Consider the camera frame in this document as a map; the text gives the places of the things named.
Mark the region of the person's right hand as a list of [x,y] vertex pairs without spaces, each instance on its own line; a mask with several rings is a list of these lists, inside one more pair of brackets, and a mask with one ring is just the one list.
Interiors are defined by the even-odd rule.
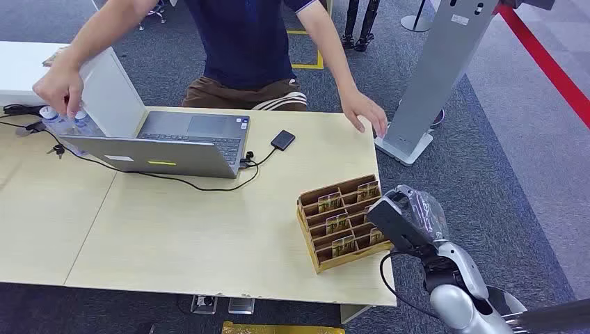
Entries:
[[74,118],[80,109],[83,90],[80,68],[80,63],[64,51],[54,59],[49,71],[34,83],[34,93],[61,116]]

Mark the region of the person's left hand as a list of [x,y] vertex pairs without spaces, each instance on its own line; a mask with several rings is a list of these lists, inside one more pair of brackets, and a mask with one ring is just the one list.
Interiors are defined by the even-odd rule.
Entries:
[[338,89],[342,111],[349,122],[360,132],[365,132],[360,117],[371,123],[374,133],[383,138],[388,130],[388,119],[385,111],[373,100],[362,94],[357,88]]

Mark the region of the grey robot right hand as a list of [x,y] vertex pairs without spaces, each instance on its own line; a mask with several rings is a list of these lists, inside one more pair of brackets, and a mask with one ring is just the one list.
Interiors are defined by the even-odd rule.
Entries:
[[400,184],[385,193],[401,216],[432,241],[448,241],[449,228],[440,203],[428,192]]

